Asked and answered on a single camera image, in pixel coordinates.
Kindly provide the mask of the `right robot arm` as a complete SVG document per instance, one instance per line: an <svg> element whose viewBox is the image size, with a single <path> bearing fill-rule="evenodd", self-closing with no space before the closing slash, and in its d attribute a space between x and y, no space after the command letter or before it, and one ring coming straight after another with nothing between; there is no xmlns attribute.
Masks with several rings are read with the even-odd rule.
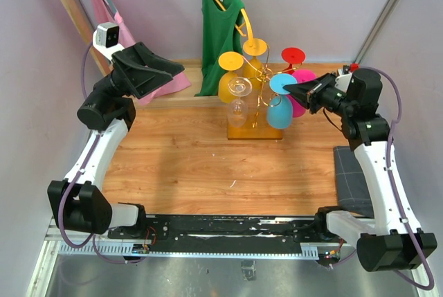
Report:
<svg viewBox="0 0 443 297"><path fill-rule="evenodd" d="M389 123L377 113L382 77L378 70L359 68L346 87L327 73L309 82L284 84L282 89L311 114L325 109L340 117L342 134L361 167L372 202L374 226L337 207L324 207L316 213L314 235L323 242L335 236L344 239L368 272L400 272L427 267L437 240L422 230L397 170L393 132L398 120Z"/></svg>

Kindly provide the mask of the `blue goblet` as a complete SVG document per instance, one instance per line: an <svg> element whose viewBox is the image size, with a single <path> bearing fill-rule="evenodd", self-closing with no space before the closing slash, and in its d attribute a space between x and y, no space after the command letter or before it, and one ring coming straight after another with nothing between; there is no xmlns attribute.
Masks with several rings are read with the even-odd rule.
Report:
<svg viewBox="0 0 443 297"><path fill-rule="evenodd" d="M284 86L293 84L297 84L297 80L288 73L274 75L269 82L269 87L276 96L269 103L266 120L275 129L286 129L292 122L293 105Z"/></svg>

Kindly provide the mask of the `magenta goblet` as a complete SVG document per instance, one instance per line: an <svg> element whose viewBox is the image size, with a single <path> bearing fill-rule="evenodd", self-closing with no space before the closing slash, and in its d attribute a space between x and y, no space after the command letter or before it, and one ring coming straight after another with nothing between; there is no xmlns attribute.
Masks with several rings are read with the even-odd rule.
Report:
<svg viewBox="0 0 443 297"><path fill-rule="evenodd" d="M297 80L298 84L312 81L316 78L316 74L308 69L298 69L292 73L292 76ZM292 117L301 117L306 112L306 109L296 102L290 95L287 95L287 97L292 104Z"/></svg>

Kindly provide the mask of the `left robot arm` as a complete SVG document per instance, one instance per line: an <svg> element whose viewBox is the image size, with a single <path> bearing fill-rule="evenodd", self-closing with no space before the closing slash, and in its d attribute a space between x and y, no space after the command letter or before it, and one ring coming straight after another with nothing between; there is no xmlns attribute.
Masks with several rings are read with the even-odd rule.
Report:
<svg viewBox="0 0 443 297"><path fill-rule="evenodd" d="M63 180L50 182L47 189L55 223L66 243L70 242L69 231L93 237L124 226L135 239L147 233L143 206L110 203L102 185L118 146L135 121L133 99L169 84L184 70L182 64L156 55L142 42L128 48L119 43L94 42L92 46L113 69L94 84L77 111L80 122L91 131L90 139Z"/></svg>

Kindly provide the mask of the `clear wine glass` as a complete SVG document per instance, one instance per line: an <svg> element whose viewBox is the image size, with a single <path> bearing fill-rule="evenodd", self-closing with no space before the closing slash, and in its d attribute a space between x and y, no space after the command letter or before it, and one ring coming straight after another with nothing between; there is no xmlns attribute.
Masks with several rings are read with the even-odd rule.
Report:
<svg viewBox="0 0 443 297"><path fill-rule="evenodd" d="M228 104L228 123L233 127L241 127L248 117L248 105L245 102L252 92L253 86L249 79L236 77L228 83L228 90L234 99Z"/></svg>

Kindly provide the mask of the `yellow goblet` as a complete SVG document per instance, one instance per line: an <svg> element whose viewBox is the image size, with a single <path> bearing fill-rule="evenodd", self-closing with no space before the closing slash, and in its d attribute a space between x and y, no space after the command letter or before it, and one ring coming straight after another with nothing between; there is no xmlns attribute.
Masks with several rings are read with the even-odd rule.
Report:
<svg viewBox="0 0 443 297"><path fill-rule="evenodd" d="M257 79L259 73L255 70L262 68L262 63L258 57L263 55L266 51L267 43L262 39L254 38L251 42L246 40L243 43L243 52L250 55L252 58L244 65L242 75L251 81L253 90L258 90L261 87L262 82Z"/></svg>
<svg viewBox="0 0 443 297"><path fill-rule="evenodd" d="M223 103L228 104L235 99L235 96L229 91L228 84L237 77L236 71L243 66L243 63L243 56L235 51L227 51L219 56L218 64L226 71L221 77L218 87L218 97Z"/></svg>

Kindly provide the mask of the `red goblet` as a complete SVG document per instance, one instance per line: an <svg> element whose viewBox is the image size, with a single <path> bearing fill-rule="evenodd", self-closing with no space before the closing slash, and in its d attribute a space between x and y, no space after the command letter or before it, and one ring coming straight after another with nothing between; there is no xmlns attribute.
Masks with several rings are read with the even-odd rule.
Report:
<svg viewBox="0 0 443 297"><path fill-rule="evenodd" d="M298 47L288 47L282 50L281 57L288 64L282 72L292 74L305 61L306 54Z"/></svg>

